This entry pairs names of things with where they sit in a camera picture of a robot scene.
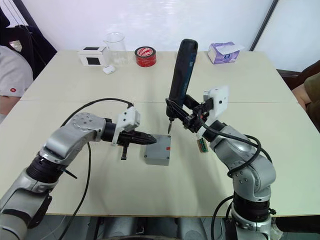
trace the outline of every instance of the white bracket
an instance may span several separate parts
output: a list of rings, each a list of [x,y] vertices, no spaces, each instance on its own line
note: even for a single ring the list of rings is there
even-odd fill
[[[126,111],[119,114],[115,126],[112,144],[117,144],[119,134],[122,131],[130,132],[140,125],[140,113],[134,106],[129,107]]]
[[[229,87],[228,86],[219,86],[214,87],[209,91],[203,92],[203,100],[213,99],[213,109],[209,111],[209,116],[205,121],[205,124],[210,126],[213,124],[218,116],[222,114],[228,106],[228,97],[229,97]],[[206,129],[202,126],[199,131],[196,133],[196,138],[199,140],[202,138],[202,135],[205,133]]]

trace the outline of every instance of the person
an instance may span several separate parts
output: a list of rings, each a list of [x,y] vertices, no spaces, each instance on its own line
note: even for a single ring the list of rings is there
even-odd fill
[[[27,60],[0,45],[0,124],[33,81],[33,71]]]
[[[309,76],[292,93],[320,132],[320,72]]]

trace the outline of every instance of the floor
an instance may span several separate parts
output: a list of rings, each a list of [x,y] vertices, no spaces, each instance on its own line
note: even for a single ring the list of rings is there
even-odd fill
[[[60,215],[46,215],[41,224],[28,231],[26,240],[57,240],[67,225],[70,216],[64,217]],[[78,216],[73,220],[63,240],[88,240],[87,231],[91,222],[89,216]],[[204,229],[206,231],[208,240],[210,239],[211,218],[201,218]],[[177,225],[173,218],[163,217],[161,221],[159,218],[152,218],[149,222],[150,231],[154,234],[163,235],[167,237],[175,237],[177,233]],[[218,218],[214,224],[215,239],[225,240],[223,221]],[[101,239],[103,235],[103,227],[99,229],[98,238]],[[285,232],[281,240],[320,240],[320,234],[313,233],[287,233]]]

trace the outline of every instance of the tissue box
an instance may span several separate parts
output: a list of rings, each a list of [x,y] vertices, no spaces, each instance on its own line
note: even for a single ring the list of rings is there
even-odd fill
[[[86,46],[78,51],[78,56],[84,66],[108,65],[108,49],[105,46]]]
[[[243,48],[241,45],[235,45],[232,41],[212,43],[209,47],[208,56],[213,64],[233,63]]]

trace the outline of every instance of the black cable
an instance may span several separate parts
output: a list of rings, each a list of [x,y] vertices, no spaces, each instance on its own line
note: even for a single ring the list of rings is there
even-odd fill
[[[218,206],[215,208],[213,216],[212,216],[212,220],[211,220],[211,239],[215,240],[215,220],[216,220],[216,216],[218,214],[219,209],[221,208],[221,206],[228,200],[233,199],[234,196],[228,196],[225,199],[223,199]]]
[[[206,123],[202,120],[201,115],[202,115],[202,110],[200,109],[199,112],[197,113],[198,120],[199,120],[199,122],[201,123],[201,125],[202,125],[206,130],[208,130],[209,132],[212,132],[212,133],[214,133],[214,134],[216,134],[216,135],[223,136],[223,137],[228,138],[228,139],[234,139],[234,140],[237,140],[237,141],[239,141],[239,142],[243,142],[243,143],[249,144],[249,145],[254,146],[254,147],[256,146],[256,148],[257,148],[256,151],[255,151],[255,153],[252,155],[252,157],[251,157],[248,161],[246,161],[245,163],[243,163],[242,165],[240,165],[240,166],[238,166],[238,167],[235,167],[235,168],[231,169],[231,170],[227,173],[227,175],[228,175],[230,178],[231,178],[231,176],[232,176],[233,173],[235,173],[235,172],[237,172],[237,171],[239,171],[239,170],[241,170],[241,169],[249,166],[249,165],[259,156],[262,148],[261,148],[261,143],[260,143],[260,141],[259,141],[256,137],[250,136],[250,135],[245,135],[247,138],[255,140],[257,144],[254,144],[253,142],[251,142],[251,141],[249,141],[249,140],[246,140],[246,139],[243,139],[243,138],[241,138],[241,137],[237,137],[237,136],[233,136],[233,135],[230,135],[230,134],[227,134],[227,133],[224,133],[224,132],[220,132],[220,131],[215,130],[215,129],[209,127],[208,125],[206,125]]]
[[[79,111],[81,111],[82,109],[86,108],[86,107],[89,107],[95,103],[98,103],[98,102],[102,102],[102,101],[118,101],[118,102],[122,102],[122,103],[125,103],[125,104],[128,104],[128,108],[129,107],[132,107],[134,104],[132,102],[129,102],[129,101],[126,101],[126,100],[122,100],[122,99],[119,99],[119,98],[113,98],[113,97],[108,97],[108,98],[101,98],[101,99],[98,99],[98,100],[94,100],[94,101],[90,101],[88,102],[87,104],[83,105],[82,107],[79,107],[77,110],[75,110],[61,125],[61,127],[63,127],[64,125],[67,124],[67,122],[69,122],[69,120],[74,116],[76,115]]]
[[[72,217],[71,219],[69,220],[68,224],[66,225],[66,227],[64,228],[63,232],[61,233],[60,237],[58,240],[62,240],[63,237],[65,236],[66,232],[68,231],[72,221],[74,220],[77,212],[79,211],[82,203],[84,202],[85,200],[85,197],[86,197],[86,194],[87,194],[87,191],[88,191],[88,187],[89,187],[89,181],[90,181],[90,173],[91,173],[91,147],[90,147],[90,144],[87,143],[87,146],[88,146],[88,150],[89,150],[89,165],[88,165],[88,175],[87,175],[87,179],[86,179],[86,184],[85,184],[85,189],[84,189],[84,192],[83,192],[83,195],[82,195],[82,198],[81,198],[81,201],[78,205],[78,207],[75,209],[74,213],[72,214]]]
[[[225,213],[225,218],[228,219],[229,218],[229,213],[231,211],[231,207],[232,207],[232,203],[234,201],[230,202],[229,206],[228,206],[228,209],[226,210],[226,213]]]
[[[67,124],[67,122],[75,115],[77,114],[78,112],[80,112],[82,109],[88,107],[88,106],[91,106],[95,103],[98,103],[98,102],[102,102],[102,101],[118,101],[118,102],[122,102],[122,103],[125,103],[125,104],[128,104],[128,108],[133,106],[133,103],[129,102],[129,101],[126,101],[126,100],[122,100],[122,99],[119,99],[119,98],[112,98],[112,97],[109,97],[109,98],[101,98],[101,99],[98,99],[98,100],[94,100],[94,101],[91,101],[91,102],[88,102],[87,104],[83,105],[82,107],[79,107],[77,110],[75,110],[61,125],[61,127],[63,127],[64,125]],[[80,203],[78,204],[77,208],[75,209],[74,213],[72,214],[72,217],[71,219],[69,220],[69,222],[67,223],[65,229],[63,230],[61,236],[59,237],[58,240],[62,240],[63,237],[65,236],[66,232],[68,231],[72,221],[74,220],[77,212],[79,211],[82,203],[84,202],[85,200],[85,197],[87,195],[87,191],[88,191],[88,187],[89,187],[89,181],[90,181],[90,173],[91,173],[91,147],[90,147],[90,143],[87,143],[87,146],[88,146],[88,151],[89,151],[89,165],[88,165],[88,175],[87,175],[87,179],[86,179],[86,184],[85,184],[85,189],[84,189],[84,192],[83,192],[83,195],[82,195],[82,198],[80,200]]]

